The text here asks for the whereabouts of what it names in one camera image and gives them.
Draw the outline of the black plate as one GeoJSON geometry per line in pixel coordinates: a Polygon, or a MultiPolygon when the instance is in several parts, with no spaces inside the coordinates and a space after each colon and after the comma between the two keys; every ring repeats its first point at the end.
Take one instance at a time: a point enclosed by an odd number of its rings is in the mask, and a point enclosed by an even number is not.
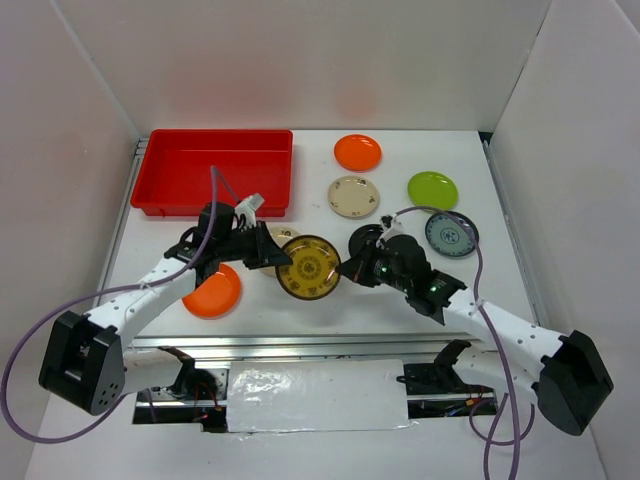
{"type": "Polygon", "coordinates": [[[376,246],[376,241],[382,233],[380,224],[367,224],[356,229],[349,238],[348,251],[350,257],[352,257],[366,242],[375,243],[375,252],[383,250],[376,246]]]}

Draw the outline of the yellow patterned plate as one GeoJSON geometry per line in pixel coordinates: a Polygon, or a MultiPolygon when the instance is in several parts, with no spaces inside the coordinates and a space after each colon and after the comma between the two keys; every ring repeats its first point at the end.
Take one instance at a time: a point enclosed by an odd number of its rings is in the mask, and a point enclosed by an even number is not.
{"type": "Polygon", "coordinates": [[[316,235],[300,235],[281,249],[291,260],[291,264],[275,268],[276,279],[286,293],[299,300],[315,301],[337,288],[340,281],[337,267],[341,259],[328,240],[316,235]]]}

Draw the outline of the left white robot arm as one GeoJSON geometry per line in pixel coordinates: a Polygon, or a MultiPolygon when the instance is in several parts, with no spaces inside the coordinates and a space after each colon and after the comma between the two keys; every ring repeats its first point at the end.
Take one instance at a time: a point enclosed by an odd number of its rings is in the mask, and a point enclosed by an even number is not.
{"type": "Polygon", "coordinates": [[[56,318],[40,386],[94,416],[121,396],[145,389],[189,397],[205,375],[191,356],[170,346],[134,350],[131,343],[169,306],[232,261],[251,270],[292,263],[265,222],[237,214],[228,204],[207,204],[197,225],[137,283],[83,314],[65,310],[56,318]]]}

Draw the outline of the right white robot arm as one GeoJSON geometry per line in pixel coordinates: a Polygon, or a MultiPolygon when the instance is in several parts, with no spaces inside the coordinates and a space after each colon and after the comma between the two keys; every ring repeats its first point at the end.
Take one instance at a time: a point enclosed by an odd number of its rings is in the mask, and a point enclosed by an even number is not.
{"type": "Polygon", "coordinates": [[[514,389],[556,428],[579,436],[613,390],[588,335],[545,329],[475,297],[462,281],[432,268],[410,235],[394,236],[382,246],[368,240],[336,271],[368,288],[389,286],[403,293],[418,314],[497,350],[496,359],[490,359],[463,341],[446,347],[435,368],[436,381],[446,391],[465,384],[514,389]]]}

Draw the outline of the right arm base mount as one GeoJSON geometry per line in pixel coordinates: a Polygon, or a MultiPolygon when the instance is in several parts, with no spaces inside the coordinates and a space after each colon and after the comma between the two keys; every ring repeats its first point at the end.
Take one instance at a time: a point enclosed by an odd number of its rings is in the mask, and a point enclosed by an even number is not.
{"type": "Polygon", "coordinates": [[[410,419],[468,417],[474,407],[479,415],[496,413],[493,391],[465,383],[453,370],[454,361],[471,346],[453,340],[434,361],[403,365],[396,381],[405,387],[410,419]]]}

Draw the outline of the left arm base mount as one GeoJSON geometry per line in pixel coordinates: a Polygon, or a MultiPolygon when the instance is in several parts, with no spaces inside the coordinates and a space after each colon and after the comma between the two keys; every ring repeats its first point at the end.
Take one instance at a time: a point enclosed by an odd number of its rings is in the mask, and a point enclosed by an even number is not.
{"type": "Polygon", "coordinates": [[[229,370],[196,370],[179,389],[153,387],[136,396],[133,425],[197,425],[227,433],[229,370]]]}

